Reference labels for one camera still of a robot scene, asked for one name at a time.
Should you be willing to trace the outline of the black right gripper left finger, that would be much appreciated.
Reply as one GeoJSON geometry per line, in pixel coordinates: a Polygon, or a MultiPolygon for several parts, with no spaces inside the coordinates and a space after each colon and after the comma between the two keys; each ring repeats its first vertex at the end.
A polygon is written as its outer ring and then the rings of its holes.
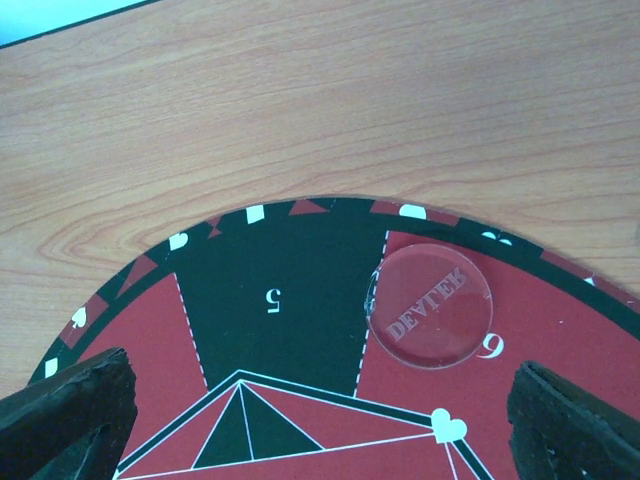
{"type": "Polygon", "coordinates": [[[138,409],[125,349],[108,349],[1,400],[3,479],[112,479],[138,409]]]}

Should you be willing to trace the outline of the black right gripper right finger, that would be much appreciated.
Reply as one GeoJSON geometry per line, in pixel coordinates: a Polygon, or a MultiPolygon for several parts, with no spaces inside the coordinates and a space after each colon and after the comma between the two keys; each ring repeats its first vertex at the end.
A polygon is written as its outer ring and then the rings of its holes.
{"type": "Polygon", "coordinates": [[[537,362],[516,371],[507,417],[521,479],[639,477],[639,421],[537,362]]]}

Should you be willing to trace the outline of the clear dealer button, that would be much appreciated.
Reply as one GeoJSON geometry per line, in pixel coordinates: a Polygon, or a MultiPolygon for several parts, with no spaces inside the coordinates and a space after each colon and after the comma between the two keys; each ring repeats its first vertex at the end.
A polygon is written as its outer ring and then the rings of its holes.
{"type": "Polygon", "coordinates": [[[404,246],[385,258],[371,274],[363,308],[382,349],[423,370],[471,357],[490,332],[494,313],[479,268],[461,252],[429,243],[404,246]]]}

